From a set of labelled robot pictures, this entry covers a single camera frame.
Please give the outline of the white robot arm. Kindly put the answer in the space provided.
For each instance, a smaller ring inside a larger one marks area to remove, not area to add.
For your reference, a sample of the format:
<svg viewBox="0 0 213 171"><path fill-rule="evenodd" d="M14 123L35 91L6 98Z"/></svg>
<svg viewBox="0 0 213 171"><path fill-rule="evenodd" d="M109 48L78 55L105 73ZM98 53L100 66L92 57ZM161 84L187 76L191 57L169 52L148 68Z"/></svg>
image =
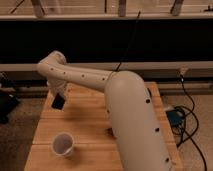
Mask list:
<svg viewBox="0 0 213 171"><path fill-rule="evenodd" d="M59 51L37 64L51 93L65 96L71 82L104 94L124 171L175 171L144 80L131 71L73 67Z"/></svg>

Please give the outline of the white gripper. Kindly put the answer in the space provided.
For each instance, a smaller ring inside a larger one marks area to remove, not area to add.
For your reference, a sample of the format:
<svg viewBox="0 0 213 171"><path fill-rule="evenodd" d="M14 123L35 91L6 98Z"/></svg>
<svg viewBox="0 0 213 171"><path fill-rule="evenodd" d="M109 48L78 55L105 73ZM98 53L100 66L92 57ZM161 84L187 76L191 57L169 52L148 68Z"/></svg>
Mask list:
<svg viewBox="0 0 213 171"><path fill-rule="evenodd" d="M67 82L63 80L49 79L48 88L53 96L59 94L63 99L66 98Z"/></svg>

